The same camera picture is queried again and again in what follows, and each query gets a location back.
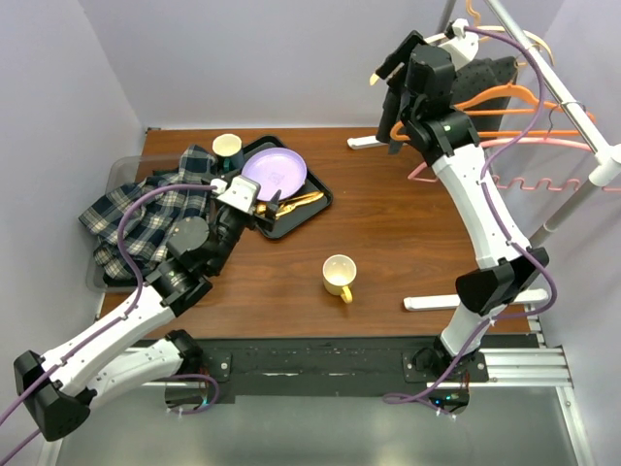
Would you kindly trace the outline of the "white wooden hanger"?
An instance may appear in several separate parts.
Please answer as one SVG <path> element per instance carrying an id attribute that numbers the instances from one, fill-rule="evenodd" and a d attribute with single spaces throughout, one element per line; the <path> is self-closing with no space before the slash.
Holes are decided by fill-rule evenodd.
<path id="1" fill-rule="evenodd" d="M 388 81 L 389 78 L 395 78 L 399 69 L 408 64 L 409 56 L 417 46 L 430 46 L 432 49 L 445 51 L 452 63 L 453 76 L 457 77 L 458 72 L 476 58 L 480 36 L 491 39 L 491 33 L 498 35 L 504 32 L 503 27 L 489 29 L 470 25 L 464 18 L 450 22 L 444 31 L 428 37 L 423 37 L 418 31 L 413 30 L 373 71 L 369 85 L 375 85 L 379 80 Z"/>

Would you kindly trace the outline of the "navy white plaid skirt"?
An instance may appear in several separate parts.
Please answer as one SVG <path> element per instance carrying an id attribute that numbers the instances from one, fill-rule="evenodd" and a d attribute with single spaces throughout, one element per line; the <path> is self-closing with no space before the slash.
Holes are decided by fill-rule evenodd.
<path id="1" fill-rule="evenodd" d="M 156 171 L 140 182 L 125 183 L 100 197 L 79 216 L 80 223 L 97 238 L 93 259 L 108 281 L 126 284 L 135 280 L 117 248 L 117 228 L 131 205 L 159 187 L 199 184 L 214 168 L 213 156 L 192 145 L 182 154 L 176 169 Z M 186 190 L 161 193 L 133 212 L 123 230 L 123 244 L 141 273 L 150 273 L 166 258 L 166 242 L 181 220 L 205 217 L 209 210 L 208 192 Z"/>

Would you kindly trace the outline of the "orange hanger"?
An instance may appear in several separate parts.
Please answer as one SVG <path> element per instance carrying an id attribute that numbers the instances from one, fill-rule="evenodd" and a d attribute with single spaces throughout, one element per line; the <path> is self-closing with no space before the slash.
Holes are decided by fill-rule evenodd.
<path id="1" fill-rule="evenodd" d="M 565 113 L 559 103 L 548 100 L 540 101 L 534 92 L 520 84 L 501 84 L 492 86 L 478 93 L 470 100 L 460 102 L 456 109 L 469 117 L 504 117 L 533 115 L 538 107 L 548 111 L 548 127 L 532 129 L 529 137 L 578 136 L 576 129 L 555 129 L 553 113 Z"/>

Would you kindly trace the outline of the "pink hanger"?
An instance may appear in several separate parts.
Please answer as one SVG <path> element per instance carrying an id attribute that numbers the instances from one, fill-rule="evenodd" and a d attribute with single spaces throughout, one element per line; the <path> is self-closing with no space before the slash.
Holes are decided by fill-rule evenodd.
<path id="1" fill-rule="evenodd" d="M 526 137 L 510 158 L 496 162 L 492 178 L 498 189 L 577 191 L 582 182 L 579 166 L 591 155 L 591 149 L 578 141 Z"/>

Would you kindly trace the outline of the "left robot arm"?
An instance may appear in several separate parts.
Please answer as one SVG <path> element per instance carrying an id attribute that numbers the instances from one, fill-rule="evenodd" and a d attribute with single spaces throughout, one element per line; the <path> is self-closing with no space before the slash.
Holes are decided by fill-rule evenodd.
<path id="1" fill-rule="evenodd" d="M 28 350 L 14 362 L 17 402 L 47 441 L 79 428 L 92 411 L 143 383 L 201 378 L 203 352 L 183 330 L 135 353 L 127 349 L 195 306 L 211 289 L 245 229 L 273 227 L 280 193 L 259 209 L 258 187 L 219 188 L 216 222 L 194 216 L 175 228 L 169 256 L 139 277 L 127 303 L 44 354 Z"/>

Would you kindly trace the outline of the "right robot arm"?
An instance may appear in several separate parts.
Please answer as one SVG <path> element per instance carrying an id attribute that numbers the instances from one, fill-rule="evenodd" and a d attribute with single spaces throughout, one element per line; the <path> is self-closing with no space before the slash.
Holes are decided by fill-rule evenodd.
<path id="1" fill-rule="evenodd" d="M 417 31 L 376 68 L 370 81 L 388 90 L 376 139 L 403 142 L 423 157 L 440 179 L 463 220 L 477 267 L 457 278 L 458 306 L 433 346 L 415 355 L 419 371 L 452 382 L 467 369 L 484 332 L 545 269 L 545 249 L 533 248 L 515 225 L 491 178 L 471 118 L 452 104 L 458 69 L 477 52 L 468 29 L 434 46 Z"/>

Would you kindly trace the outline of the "tan thin hanger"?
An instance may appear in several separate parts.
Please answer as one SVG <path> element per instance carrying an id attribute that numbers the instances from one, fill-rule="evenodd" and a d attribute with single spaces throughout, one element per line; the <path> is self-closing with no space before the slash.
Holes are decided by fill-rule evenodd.
<path id="1" fill-rule="evenodd" d="M 481 31 L 504 34 L 514 41 L 525 40 L 523 47 L 527 51 L 537 51 L 547 59 L 547 63 L 554 67 L 556 59 L 554 51 L 547 42 L 537 33 L 529 31 L 521 26 L 516 17 L 509 12 L 506 1 L 484 1 L 485 6 L 494 16 L 496 22 L 492 23 L 484 19 L 484 14 L 478 7 L 479 1 L 466 0 L 465 12 L 473 21 L 473 26 Z"/>

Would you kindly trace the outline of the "gold spoon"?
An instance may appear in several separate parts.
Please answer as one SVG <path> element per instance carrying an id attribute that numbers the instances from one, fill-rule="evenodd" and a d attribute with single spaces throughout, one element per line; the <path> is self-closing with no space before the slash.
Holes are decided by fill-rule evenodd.
<path id="1" fill-rule="evenodd" d="M 275 216 L 278 212 L 278 202 L 258 202 L 255 206 L 255 213 L 258 216 Z"/>

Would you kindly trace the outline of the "gold knife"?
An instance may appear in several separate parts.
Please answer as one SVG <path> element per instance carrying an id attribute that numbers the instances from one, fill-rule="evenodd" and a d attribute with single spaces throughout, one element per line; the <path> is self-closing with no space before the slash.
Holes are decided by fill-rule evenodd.
<path id="1" fill-rule="evenodd" d="M 283 200 L 278 204 L 278 217 L 279 219 L 282 216 L 288 215 L 295 211 L 298 207 L 306 206 L 312 204 L 324 197 L 324 193 L 322 191 L 312 191 L 307 194 L 303 194 L 297 197 L 289 198 Z"/>

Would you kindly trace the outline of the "black tray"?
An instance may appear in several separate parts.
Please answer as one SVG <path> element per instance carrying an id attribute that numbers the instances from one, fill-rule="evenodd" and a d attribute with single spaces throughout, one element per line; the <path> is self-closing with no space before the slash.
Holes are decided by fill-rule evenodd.
<path id="1" fill-rule="evenodd" d="M 279 240 L 330 207 L 333 193 L 308 167 L 298 152 L 279 138 L 263 136 L 225 157 L 218 158 L 217 172 L 227 174 L 238 168 L 242 175 L 260 185 L 257 199 L 263 203 L 278 194 L 278 215 L 273 228 L 260 230 L 269 240 Z"/>

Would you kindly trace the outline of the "purple plate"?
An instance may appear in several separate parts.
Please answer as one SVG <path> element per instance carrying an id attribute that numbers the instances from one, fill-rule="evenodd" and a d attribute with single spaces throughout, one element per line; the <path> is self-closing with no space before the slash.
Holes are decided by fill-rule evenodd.
<path id="1" fill-rule="evenodd" d="M 261 150 L 251 156 L 242 175 L 261 185 L 257 199 L 269 201 L 278 191 L 279 199 L 291 197 L 306 182 L 307 164 L 303 157 L 285 148 Z"/>

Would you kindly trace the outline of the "dark dotted garment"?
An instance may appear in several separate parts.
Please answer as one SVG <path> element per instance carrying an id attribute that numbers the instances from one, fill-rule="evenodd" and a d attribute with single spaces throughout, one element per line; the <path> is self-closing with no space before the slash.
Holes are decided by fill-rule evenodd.
<path id="1" fill-rule="evenodd" d="M 498 59 L 475 59 L 456 72 L 452 86 L 451 105 L 467 102 L 488 88 L 502 84 L 515 83 L 517 69 L 511 56 Z M 508 106 L 509 97 L 487 100 L 468 110 L 503 110 Z M 400 98 L 390 85 L 382 103 L 382 114 L 376 131 L 376 140 L 389 144 L 389 131 L 396 122 Z M 500 129 L 503 116 L 471 116 L 477 131 L 496 131 Z"/>

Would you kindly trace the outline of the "dark teal cup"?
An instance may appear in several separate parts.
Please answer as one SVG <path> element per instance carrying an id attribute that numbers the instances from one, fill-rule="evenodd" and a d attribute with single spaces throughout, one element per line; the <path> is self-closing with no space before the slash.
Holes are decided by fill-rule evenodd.
<path id="1" fill-rule="evenodd" d="M 232 133 L 217 136 L 212 142 L 212 151 L 218 158 L 222 173 L 239 170 L 244 166 L 242 139 Z"/>

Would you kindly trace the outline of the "yellow mug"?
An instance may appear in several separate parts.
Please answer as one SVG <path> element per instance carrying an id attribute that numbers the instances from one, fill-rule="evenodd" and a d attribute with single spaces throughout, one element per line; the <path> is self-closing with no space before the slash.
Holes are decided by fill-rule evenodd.
<path id="1" fill-rule="evenodd" d="M 357 277 L 357 266 L 347 255 L 335 254 L 328 257 L 322 266 L 322 280 L 325 290 L 339 296 L 346 304 L 353 302 L 352 284 Z"/>

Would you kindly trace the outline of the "clear plastic bin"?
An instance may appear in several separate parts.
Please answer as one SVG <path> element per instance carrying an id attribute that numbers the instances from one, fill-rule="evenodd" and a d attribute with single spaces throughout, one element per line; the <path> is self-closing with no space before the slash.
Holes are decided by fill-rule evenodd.
<path id="1" fill-rule="evenodd" d="M 176 169 L 179 165 L 181 156 L 182 154 L 156 155 L 153 158 L 140 156 L 121 158 L 115 162 L 111 168 L 106 191 L 103 195 L 125 183 L 140 182 L 156 171 Z M 98 241 L 95 236 L 93 237 L 95 238 L 96 249 Z M 104 276 L 103 269 L 96 265 L 92 255 L 92 260 L 89 265 L 88 283 L 92 288 L 97 290 L 120 293 L 132 290 L 132 288 L 136 285 L 136 279 L 133 282 L 126 284 L 114 284 L 108 281 Z"/>

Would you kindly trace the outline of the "clothes rack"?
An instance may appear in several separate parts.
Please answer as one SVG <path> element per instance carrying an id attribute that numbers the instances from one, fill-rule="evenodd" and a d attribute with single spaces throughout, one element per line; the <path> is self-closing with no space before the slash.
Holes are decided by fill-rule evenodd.
<path id="1" fill-rule="evenodd" d="M 527 51 L 523 47 L 524 39 L 516 42 L 504 34 L 491 33 L 490 36 L 509 44 L 517 44 L 517 48 L 522 51 L 534 69 L 539 85 L 544 87 L 556 103 L 559 103 L 566 111 L 564 114 L 591 149 L 597 161 L 597 167 L 590 173 L 588 180 L 581 184 L 577 191 L 531 237 L 531 244 L 540 246 L 597 190 L 607 187 L 620 176 L 620 147 L 613 146 L 606 141 L 596 124 L 588 117 L 582 103 L 573 98 L 552 66 L 537 51 Z"/>

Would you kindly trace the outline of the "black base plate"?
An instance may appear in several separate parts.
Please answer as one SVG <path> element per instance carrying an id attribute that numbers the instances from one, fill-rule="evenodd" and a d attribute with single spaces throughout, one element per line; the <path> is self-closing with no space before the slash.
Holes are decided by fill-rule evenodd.
<path id="1" fill-rule="evenodd" d="M 221 403 L 239 396 L 414 395 L 439 378 L 485 382 L 476 351 L 459 361 L 432 337 L 198 339 L 183 375 L 211 377 Z"/>

